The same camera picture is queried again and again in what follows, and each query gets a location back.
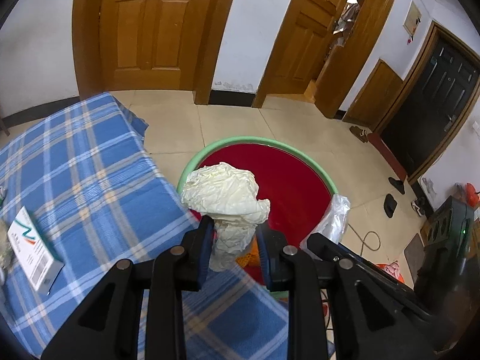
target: metal screw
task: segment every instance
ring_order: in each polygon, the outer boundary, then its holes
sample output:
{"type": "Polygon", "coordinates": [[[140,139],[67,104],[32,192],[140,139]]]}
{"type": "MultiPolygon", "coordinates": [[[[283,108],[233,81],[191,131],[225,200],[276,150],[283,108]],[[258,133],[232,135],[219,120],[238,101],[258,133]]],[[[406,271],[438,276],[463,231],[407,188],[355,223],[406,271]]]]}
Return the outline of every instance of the metal screw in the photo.
{"type": "Polygon", "coordinates": [[[295,247],[295,246],[292,246],[292,245],[287,245],[287,246],[284,246],[283,247],[283,252],[287,255],[287,256],[295,256],[298,252],[298,249],[295,247]]]}
{"type": "Polygon", "coordinates": [[[174,256],[180,256],[185,253],[185,248],[182,245],[177,245],[170,249],[170,253],[174,256]]]}
{"type": "Polygon", "coordinates": [[[353,262],[351,259],[341,259],[338,265],[343,269],[351,269],[353,267],[353,262]]]}
{"type": "Polygon", "coordinates": [[[117,268],[123,271],[124,269],[127,269],[130,266],[130,260],[129,259],[121,259],[120,261],[117,262],[117,268]]]}

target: doormat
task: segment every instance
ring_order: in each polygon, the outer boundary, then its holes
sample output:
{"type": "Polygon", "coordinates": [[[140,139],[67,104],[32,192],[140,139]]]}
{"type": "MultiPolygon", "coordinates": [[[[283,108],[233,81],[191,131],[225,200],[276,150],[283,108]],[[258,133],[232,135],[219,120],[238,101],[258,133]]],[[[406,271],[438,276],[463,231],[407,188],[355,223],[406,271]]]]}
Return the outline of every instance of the doormat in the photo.
{"type": "Polygon", "coordinates": [[[406,263],[409,265],[410,273],[412,274],[413,283],[417,281],[417,272],[422,267],[423,257],[425,252],[423,251],[422,240],[417,233],[415,237],[410,241],[404,250],[406,263]]]}

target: door handle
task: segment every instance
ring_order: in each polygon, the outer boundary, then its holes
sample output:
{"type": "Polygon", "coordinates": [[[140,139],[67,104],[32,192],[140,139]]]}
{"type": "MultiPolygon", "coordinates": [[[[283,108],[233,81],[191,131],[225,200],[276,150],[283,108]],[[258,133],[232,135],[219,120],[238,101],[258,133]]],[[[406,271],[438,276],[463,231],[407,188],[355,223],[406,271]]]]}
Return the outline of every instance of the door handle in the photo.
{"type": "Polygon", "coordinates": [[[447,115],[447,117],[449,122],[446,124],[445,128],[443,129],[445,132],[448,132],[448,130],[452,128],[453,123],[455,123],[455,121],[457,120],[457,117],[455,115],[453,116],[447,115]]]}

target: wooden door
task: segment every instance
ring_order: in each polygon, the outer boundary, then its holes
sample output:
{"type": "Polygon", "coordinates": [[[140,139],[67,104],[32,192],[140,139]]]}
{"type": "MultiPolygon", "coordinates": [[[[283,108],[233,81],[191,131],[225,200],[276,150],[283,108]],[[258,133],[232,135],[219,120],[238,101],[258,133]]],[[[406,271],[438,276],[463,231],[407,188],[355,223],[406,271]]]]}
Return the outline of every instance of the wooden door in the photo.
{"type": "Polygon", "coordinates": [[[429,62],[381,137],[409,175],[437,148],[460,117],[478,69],[439,38],[429,62]]]}
{"type": "Polygon", "coordinates": [[[388,112],[403,80],[388,64],[379,59],[343,121],[374,130],[388,112]]]}
{"type": "Polygon", "coordinates": [[[210,0],[102,0],[105,89],[192,90],[210,0]]]}
{"type": "Polygon", "coordinates": [[[316,79],[347,0],[303,0],[268,93],[303,93],[316,79]]]}

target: plastic bag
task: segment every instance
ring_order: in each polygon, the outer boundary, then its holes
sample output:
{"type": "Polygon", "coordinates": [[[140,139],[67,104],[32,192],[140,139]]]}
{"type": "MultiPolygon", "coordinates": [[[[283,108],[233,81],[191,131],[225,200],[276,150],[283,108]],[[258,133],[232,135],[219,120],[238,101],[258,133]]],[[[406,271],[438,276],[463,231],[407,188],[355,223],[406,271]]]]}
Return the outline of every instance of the plastic bag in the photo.
{"type": "Polygon", "coordinates": [[[267,220],[270,200],[257,200],[258,185],[248,170],[228,163],[205,166],[187,176],[181,202],[215,222],[210,269],[230,269],[249,246],[256,225],[267,220]]]}
{"type": "Polygon", "coordinates": [[[300,249],[307,252],[312,258],[318,260],[318,257],[307,248],[308,237],[313,233],[320,233],[335,244],[338,244],[347,230],[347,214],[349,210],[349,198],[335,193],[325,214],[323,214],[322,220],[310,234],[303,239],[300,243],[300,249]]]}

